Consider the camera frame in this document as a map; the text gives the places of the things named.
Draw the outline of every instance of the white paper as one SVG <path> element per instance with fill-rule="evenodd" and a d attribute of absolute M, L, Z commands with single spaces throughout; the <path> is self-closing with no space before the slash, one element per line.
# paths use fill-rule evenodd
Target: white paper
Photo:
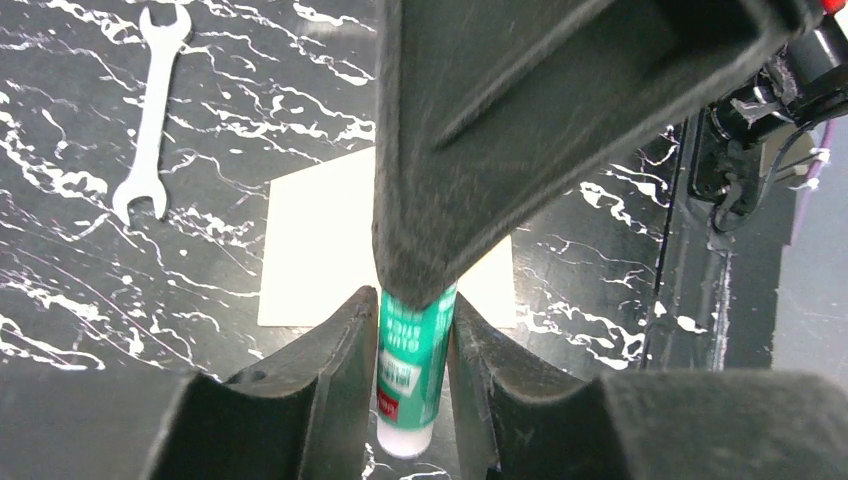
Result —
<path fill-rule="evenodd" d="M 271 182 L 259 325 L 312 327 L 359 287 L 379 287 L 373 201 L 373 148 Z M 515 327 L 511 239 L 472 267 L 458 289 L 492 325 Z"/>

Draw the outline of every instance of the open-end wrench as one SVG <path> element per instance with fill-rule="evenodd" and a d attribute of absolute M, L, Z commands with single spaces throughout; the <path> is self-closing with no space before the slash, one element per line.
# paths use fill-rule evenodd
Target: open-end wrench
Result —
<path fill-rule="evenodd" d="M 149 197 L 156 218 L 162 219 L 168 205 L 168 193 L 159 179 L 159 150 L 162 124 L 168 104 L 171 70 L 174 59 L 191 33 L 191 17 L 182 5 L 177 9 L 177 21 L 172 25 L 154 26 L 147 7 L 141 12 L 139 29 L 150 47 L 150 70 L 144 91 L 141 125 L 138 127 L 135 158 L 129 175 L 112 195 L 112 209 L 125 225 L 130 224 L 129 204 L 135 199 Z"/>

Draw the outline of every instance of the bottle label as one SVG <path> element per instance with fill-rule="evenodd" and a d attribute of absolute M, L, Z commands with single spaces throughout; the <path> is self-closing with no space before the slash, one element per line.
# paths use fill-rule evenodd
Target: bottle label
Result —
<path fill-rule="evenodd" d="M 423 311 L 382 294 L 377 407 L 396 428 L 417 430 L 439 413 L 455 301 L 456 285 Z"/>

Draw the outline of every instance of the tube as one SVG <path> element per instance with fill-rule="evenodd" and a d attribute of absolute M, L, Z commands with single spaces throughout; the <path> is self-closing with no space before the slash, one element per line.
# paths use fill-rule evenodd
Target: tube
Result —
<path fill-rule="evenodd" d="M 396 458 L 424 453 L 439 413 L 456 285 L 422 311 L 385 290 L 377 352 L 377 441 Z"/>

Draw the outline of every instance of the black mechanical device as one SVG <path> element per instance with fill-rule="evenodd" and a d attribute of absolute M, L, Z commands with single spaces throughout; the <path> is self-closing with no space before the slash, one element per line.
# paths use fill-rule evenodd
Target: black mechanical device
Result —
<path fill-rule="evenodd" d="M 726 236 L 768 188 L 752 153 L 762 139 L 843 111 L 848 56 L 825 15 L 834 8 L 382 1 L 382 286 L 429 304 L 583 172 L 687 118 L 692 164 L 678 191 L 699 202 L 709 235 Z M 356 478 L 376 307 L 361 289 L 224 384 L 197 372 L 0 370 L 0 478 Z M 662 332 L 649 338 L 659 345 Z M 645 362 L 586 382 L 461 296 L 448 363 L 465 479 L 848 478 L 848 398 L 814 376 Z"/>

